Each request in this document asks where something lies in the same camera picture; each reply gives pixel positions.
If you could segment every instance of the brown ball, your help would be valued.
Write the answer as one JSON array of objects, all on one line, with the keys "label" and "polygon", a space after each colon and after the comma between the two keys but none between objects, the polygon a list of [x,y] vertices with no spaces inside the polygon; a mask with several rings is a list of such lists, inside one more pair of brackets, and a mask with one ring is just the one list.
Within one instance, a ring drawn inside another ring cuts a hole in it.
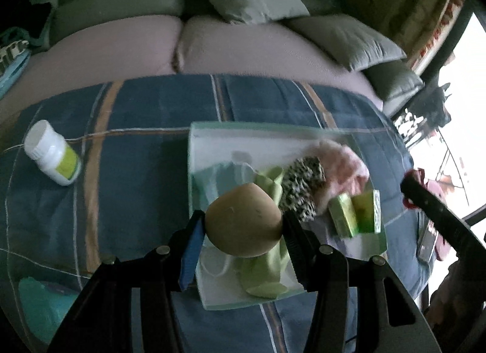
[{"label": "brown ball", "polygon": [[282,237],[282,213],[254,183],[217,198],[206,211],[206,234],[221,251],[235,257],[267,253]]}]

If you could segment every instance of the teal cloth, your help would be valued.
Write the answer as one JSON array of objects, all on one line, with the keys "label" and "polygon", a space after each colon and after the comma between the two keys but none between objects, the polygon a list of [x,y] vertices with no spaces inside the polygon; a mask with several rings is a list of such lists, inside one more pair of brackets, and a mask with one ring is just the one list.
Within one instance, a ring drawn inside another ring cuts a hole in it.
[{"label": "teal cloth", "polygon": [[[265,191],[278,205],[282,198],[284,169],[274,167],[257,173],[254,183]],[[280,283],[280,276],[290,261],[285,240],[280,239],[273,249],[261,256],[241,261],[240,283],[248,294],[277,299],[288,292]]]},{"label": "teal cloth", "polygon": [[30,331],[49,344],[78,293],[56,283],[38,282],[34,278],[19,282],[20,302]]}]

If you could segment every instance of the green label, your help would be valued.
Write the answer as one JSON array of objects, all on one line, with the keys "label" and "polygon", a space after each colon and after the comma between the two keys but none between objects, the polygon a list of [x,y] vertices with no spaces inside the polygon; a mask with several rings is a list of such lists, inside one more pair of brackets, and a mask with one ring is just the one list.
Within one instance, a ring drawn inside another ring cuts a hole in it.
[{"label": "green label", "polygon": [[66,145],[64,157],[56,168],[67,180],[71,180],[78,166],[78,155],[72,150],[71,146]]}]

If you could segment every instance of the tan stripe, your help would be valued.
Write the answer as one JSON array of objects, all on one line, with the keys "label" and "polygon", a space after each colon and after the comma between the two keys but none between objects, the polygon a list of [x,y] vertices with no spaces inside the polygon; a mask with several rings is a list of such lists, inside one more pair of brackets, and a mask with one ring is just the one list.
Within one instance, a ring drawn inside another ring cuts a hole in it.
[{"label": "tan stripe", "polygon": [[[94,132],[104,132],[108,127],[113,104],[117,98],[123,81],[113,82],[106,92],[103,104],[96,120]],[[100,266],[100,248],[98,244],[98,216],[99,216],[99,183],[101,149],[104,136],[94,137],[89,149],[86,166],[84,167],[84,204],[86,205],[87,222],[86,235],[86,269],[94,272]]]},{"label": "tan stripe", "polygon": [[221,110],[221,119],[222,121],[228,121],[228,114],[226,113],[226,108],[224,107],[223,101],[223,92],[221,91],[221,87],[219,85],[219,79],[214,77],[214,82],[216,83],[216,93],[218,94],[218,102]]},{"label": "tan stripe", "polygon": [[309,94],[312,101],[314,102],[314,105],[315,107],[317,107],[317,110],[319,110],[319,112],[322,113],[322,118],[326,122],[327,127],[337,128],[337,124],[336,121],[334,121],[334,117],[332,116],[332,113],[327,111],[321,99],[317,96],[317,94],[315,93],[314,89],[310,86],[310,84],[306,82],[302,82],[301,84]]},{"label": "tan stripe", "polygon": [[282,353],[285,353],[287,351],[287,349],[285,349],[285,345],[284,345],[284,342],[283,342],[283,335],[280,332],[279,322],[277,321],[277,319],[275,317],[275,313],[273,311],[272,306],[270,304],[266,304],[266,305],[267,305],[267,308],[268,308],[268,312],[270,313],[270,317],[272,318],[272,322],[274,323],[276,337],[277,337],[277,340],[279,342],[279,349]]}]

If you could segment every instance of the small green box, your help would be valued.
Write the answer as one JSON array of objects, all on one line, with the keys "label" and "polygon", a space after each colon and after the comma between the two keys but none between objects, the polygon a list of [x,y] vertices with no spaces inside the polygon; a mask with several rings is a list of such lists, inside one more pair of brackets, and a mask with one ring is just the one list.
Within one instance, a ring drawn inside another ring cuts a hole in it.
[{"label": "small green box", "polygon": [[340,238],[352,238],[359,234],[356,212],[349,194],[332,198],[329,201],[329,212]]},{"label": "small green box", "polygon": [[360,234],[379,234],[382,227],[380,191],[366,191],[351,197]]}]

